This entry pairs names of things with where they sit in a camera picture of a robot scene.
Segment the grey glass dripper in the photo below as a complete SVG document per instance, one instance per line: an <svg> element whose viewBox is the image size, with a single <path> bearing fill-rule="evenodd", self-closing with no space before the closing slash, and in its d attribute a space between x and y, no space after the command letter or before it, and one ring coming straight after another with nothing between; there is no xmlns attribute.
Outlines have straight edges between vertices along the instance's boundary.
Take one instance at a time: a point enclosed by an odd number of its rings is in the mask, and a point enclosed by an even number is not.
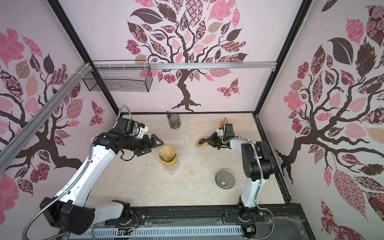
<svg viewBox="0 0 384 240"><path fill-rule="evenodd" d="M229 190L236 184L236 178L233 173L228 170L219 170L215 174L215 182L219 188Z"/></svg>

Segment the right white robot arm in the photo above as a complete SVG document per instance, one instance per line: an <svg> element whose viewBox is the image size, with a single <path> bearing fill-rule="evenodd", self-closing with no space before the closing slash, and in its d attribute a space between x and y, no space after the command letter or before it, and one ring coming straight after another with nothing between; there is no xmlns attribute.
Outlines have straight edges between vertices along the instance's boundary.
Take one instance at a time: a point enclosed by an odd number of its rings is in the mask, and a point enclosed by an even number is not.
<svg viewBox="0 0 384 240"><path fill-rule="evenodd" d="M243 172L247 177L246 186L240 196L241 213L253 211L258 214L271 214L272 212L259 205L259 198L266 181L275 172L271 154L265 142L253 142L249 139L236 136L234 133L213 133L210 137L200 138L196 143L198 148L207 145L216 148L236 150L242 154Z"/></svg>

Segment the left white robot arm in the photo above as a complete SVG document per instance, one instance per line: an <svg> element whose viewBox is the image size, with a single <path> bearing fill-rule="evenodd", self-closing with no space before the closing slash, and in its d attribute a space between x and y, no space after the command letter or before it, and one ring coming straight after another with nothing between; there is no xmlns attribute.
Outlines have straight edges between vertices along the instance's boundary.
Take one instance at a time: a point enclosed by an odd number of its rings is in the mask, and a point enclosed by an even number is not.
<svg viewBox="0 0 384 240"><path fill-rule="evenodd" d="M164 143L155 134L142 138L122 137L103 133L91 144L88 159L56 194L54 198L45 198L40 208L43 215L54 228L81 235L92 225L115 219L130 219L130 204L113 200L99 207L87 207L88 196L103 170L122 150L132 151L137 157L150 153L153 148Z"/></svg>

